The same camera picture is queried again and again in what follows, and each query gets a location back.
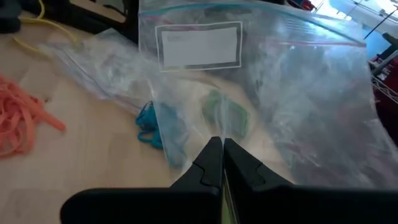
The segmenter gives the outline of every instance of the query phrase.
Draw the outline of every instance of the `clear plastic bag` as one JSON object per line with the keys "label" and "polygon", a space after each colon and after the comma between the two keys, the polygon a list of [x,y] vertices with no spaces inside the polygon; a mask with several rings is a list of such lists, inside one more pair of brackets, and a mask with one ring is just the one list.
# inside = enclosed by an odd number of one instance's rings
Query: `clear plastic bag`
{"label": "clear plastic bag", "polygon": [[[242,26],[234,29],[237,22]],[[296,184],[398,186],[397,148],[374,109],[360,25],[265,2],[180,1],[179,6],[142,10],[139,27],[140,51],[158,56],[150,76],[154,100],[167,102],[189,124],[187,133],[200,139],[194,151],[219,133]],[[191,41],[192,35],[205,31],[215,49],[214,33],[208,31],[225,28],[236,31],[236,38],[226,42],[241,56],[235,57],[237,67],[226,68],[225,61],[203,64],[205,57],[192,62],[201,51],[191,51],[192,56],[178,48],[183,44],[164,47]],[[170,46],[176,48],[170,55],[184,54],[179,55],[184,63],[164,59]],[[169,71],[183,73],[183,78],[170,79],[165,73]],[[214,95],[200,87],[203,83],[216,86],[217,97],[223,99],[217,101],[213,116],[203,112],[202,93],[208,95],[204,102]],[[163,124],[167,116],[158,117],[158,122],[163,141],[173,138]],[[213,133],[207,128],[212,123],[218,124]],[[179,146],[187,150],[194,144]]]}
{"label": "clear plastic bag", "polygon": [[114,29],[84,40],[78,47],[49,43],[42,49],[100,99],[113,100],[133,114],[151,99],[137,47]]}

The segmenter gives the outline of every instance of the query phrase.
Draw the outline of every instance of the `orange rubber band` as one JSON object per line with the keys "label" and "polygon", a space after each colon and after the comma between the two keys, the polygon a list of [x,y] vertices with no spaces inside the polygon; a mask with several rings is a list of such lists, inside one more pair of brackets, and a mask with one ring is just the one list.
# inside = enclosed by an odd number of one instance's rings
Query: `orange rubber band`
{"label": "orange rubber band", "polygon": [[43,103],[0,75],[0,157],[31,150],[35,125],[45,121],[64,131],[66,126],[44,110]]}

